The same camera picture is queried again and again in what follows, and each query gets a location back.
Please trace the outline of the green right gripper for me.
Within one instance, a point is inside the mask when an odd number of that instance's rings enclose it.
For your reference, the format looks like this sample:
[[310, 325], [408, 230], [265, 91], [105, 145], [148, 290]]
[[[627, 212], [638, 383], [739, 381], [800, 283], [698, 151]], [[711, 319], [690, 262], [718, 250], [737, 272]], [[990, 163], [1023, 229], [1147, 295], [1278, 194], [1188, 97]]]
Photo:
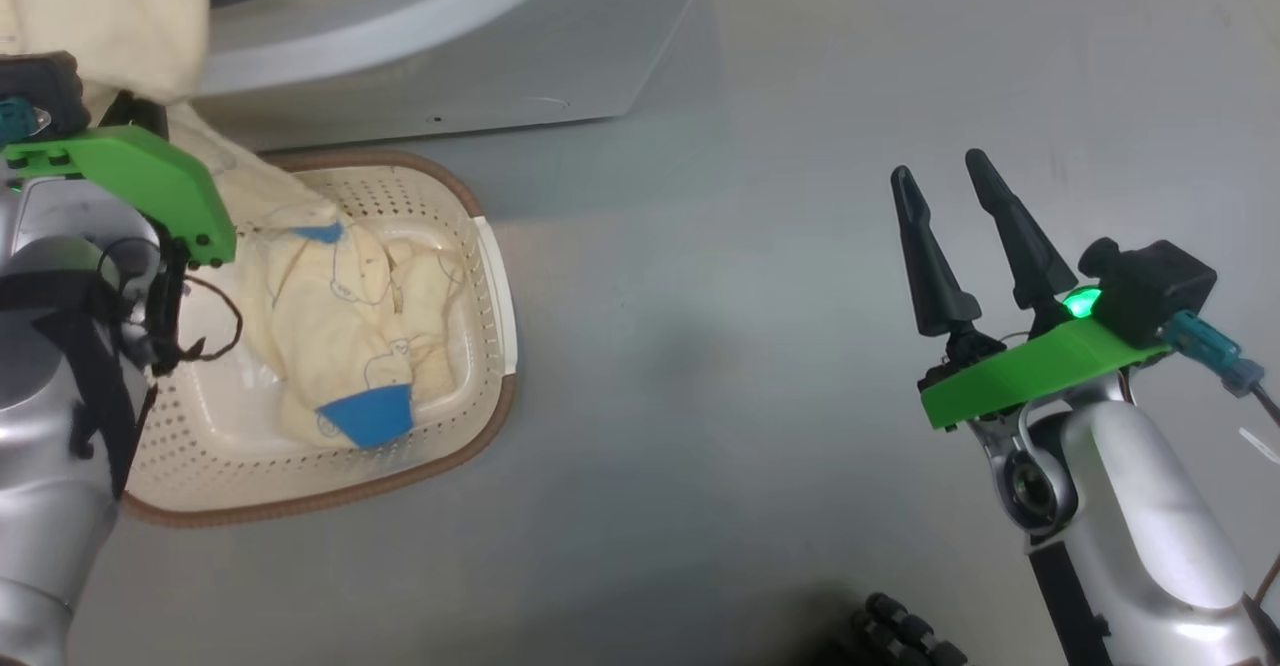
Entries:
[[[1034, 310], [1057, 304], [1060, 295], [1076, 288], [1074, 270], [983, 150], [968, 150], [965, 165], [980, 206], [997, 228], [1016, 306]], [[960, 288], [908, 166], [893, 169], [891, 191], [918, 333], [972, 332], [980, 306]], [[1137, 350], [1117, 338], [1091, 315], [1100, 296], [1100, 289], [1073, 291], [1064, 302], [1070, 315], [1066, 323], [925, 387], [920, 401], [931, 426], [950, 430], [1107, 373], [1153, 362], [1170, 351], [1164, 345]]]

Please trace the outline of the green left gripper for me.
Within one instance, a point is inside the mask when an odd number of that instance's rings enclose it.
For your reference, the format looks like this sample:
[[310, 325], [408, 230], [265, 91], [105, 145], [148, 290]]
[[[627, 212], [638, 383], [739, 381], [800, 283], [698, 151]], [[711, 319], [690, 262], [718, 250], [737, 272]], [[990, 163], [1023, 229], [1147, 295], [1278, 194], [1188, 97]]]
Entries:
[[169, 137], [166, 108], [119, 91], [101, 128], [76, 137], [8, 145], [23, 179], [79, 177], [128, 204], [204, 268], [236, 260], [237, 233], [209, 169]]

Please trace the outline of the white front-load washing machine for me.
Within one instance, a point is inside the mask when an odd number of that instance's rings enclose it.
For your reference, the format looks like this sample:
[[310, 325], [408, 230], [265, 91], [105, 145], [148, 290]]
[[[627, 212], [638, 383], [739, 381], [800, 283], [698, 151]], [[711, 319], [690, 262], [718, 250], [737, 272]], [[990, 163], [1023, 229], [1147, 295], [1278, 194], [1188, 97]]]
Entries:
[[255, 151], [618, 117], [692, 0], [211, 0], [196, 111]]

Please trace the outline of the cream perforated basket brown rim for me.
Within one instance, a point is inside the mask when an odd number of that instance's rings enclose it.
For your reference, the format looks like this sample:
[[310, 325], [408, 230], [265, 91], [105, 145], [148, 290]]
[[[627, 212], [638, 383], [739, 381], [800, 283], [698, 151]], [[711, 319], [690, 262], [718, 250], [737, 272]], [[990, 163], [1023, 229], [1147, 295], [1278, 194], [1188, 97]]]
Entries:
[[399, 151], [273, 155], [269, 163], [378, 234], [460, 256], [448, 330], [458, 389], [421, 407], [413, 429], [387, 444], [317, 447], [279, 428], [284, 387], [246, 345], [212, 362], [183, 364], [157, 383], [123, 497], [138, 520], [219, 528], [383, 496], [479, 456], [515, 405], [518, 338], [509, 282], [486, 214], [458, 177]]

